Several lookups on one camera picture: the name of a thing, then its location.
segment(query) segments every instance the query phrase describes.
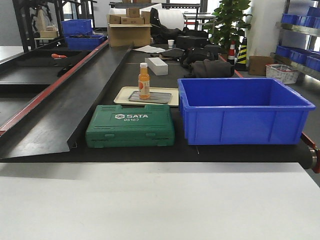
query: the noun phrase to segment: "green leaves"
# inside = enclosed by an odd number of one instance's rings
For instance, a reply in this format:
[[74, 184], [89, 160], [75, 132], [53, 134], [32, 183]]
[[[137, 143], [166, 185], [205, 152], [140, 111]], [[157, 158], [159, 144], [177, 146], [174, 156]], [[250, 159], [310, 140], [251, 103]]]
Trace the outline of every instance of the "green leaves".
[[212, 15], [216, 16], [215, 26], [209, 21], [204, 29], [212, 34], [210, 41], [220, 45], [226, 50], [229, 49], [231, 40], [236, 42], [236, 47], [240, 45], [239, 37], [245, 36], [244, 29], [250, 29], [251, 25], [244, 21], [244, 17], [252, 16], [244, 14], [243, 11], [250, 7], [250, 0], [220, 0], [220, 5], [214, 10]]

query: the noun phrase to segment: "metal plate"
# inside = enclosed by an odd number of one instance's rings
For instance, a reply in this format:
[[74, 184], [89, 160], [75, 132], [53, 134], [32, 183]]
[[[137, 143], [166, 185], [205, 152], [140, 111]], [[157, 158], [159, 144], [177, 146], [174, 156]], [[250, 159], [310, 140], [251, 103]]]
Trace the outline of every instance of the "metal plate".
[[131, 102], [143, 102], [143, 103], [155, 103], [155, 104], [168, 104], [171, 99], [171, 93], [169, 92], [150, 92], [148, 99], [140, 99], [139, 91], [134, 91], [129, 96]]

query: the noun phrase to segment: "blue plastic crate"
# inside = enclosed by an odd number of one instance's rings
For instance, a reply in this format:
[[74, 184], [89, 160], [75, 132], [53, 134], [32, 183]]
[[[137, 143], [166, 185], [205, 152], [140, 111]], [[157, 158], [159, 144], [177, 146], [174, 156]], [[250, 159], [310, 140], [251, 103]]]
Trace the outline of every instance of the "blue plastic crate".
[[62, 31], [65, 37], [70, 35], [87, 35], [92, 33], [91, 19], [71, 19], [62, 21]]
[[297, 144], [315, 109], [273, 78], [182, 78], [178, 87], [189, 145]]
[[318, 56], [319, 54], [313, 51], [308, 51], [308, 50], [291, 50], [290, 54], [290, 60], [294, 61], [298, 64], [306, 64], [307, 56]]
[[307, 16], [320, 17], [320, 8], [309, 6]]
[[282, 14], [282, 19], [281, 19], [281, 23], [283, 24], [296, 24], [297, 22], [297, 15], [292, 15], [292, 14]]
[[320, 17], [315, 17], [313, 28], [320, 29]]
[[90, 35], [91, 38], [66, 37], [66, 43], [70, 50], [94, 50], [105, 40], [104, 35]]
[[282, 56], [284, 58], [289, 58], [291, 50], [299, 50], [300, 48], [290, 47], [290, 46], [276, 46], [275, 54]]
[[76, 35], [93, 35], [94, 32], [91, 30], [91, 31], [88, 31], [88, 32], [85, 32], [85, 33], [64, 33], [63, 36], [66, 38], [66, 37], [71, 37], [71, 36], [76, 36]]
[[312, 28], [315, 24], [316, 18], [313, 16], [298, 16], [296, 19], [296, 25]]
[[307, 56], [305, 66], [320, 72], [320, 56]]

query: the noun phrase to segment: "striped cone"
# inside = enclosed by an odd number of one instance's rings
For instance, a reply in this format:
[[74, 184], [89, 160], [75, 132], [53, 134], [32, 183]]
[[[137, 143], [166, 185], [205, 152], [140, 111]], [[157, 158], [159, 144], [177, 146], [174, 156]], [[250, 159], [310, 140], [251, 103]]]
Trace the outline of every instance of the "striped cone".
[[247, 38], [244, 37], [234, 66], [237, 71], [247, 71]]
[[236, 45], [236, 42], [232, 40], [230, 49], [228, 51], [228, 59], [227, 59], [227, 61], [231, 63], [231, 65], [235, 65], [235, 45]]

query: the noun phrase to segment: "white block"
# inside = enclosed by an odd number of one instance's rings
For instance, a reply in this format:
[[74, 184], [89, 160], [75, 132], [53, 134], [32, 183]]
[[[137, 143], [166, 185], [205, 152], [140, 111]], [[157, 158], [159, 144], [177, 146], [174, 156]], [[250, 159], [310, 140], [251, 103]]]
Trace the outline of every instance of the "white block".
[[145, 58], [144, 61], [148, 64], [148, 67], [155, 75], [168, 75], [168, 64], [162, 61], [159, 57]]

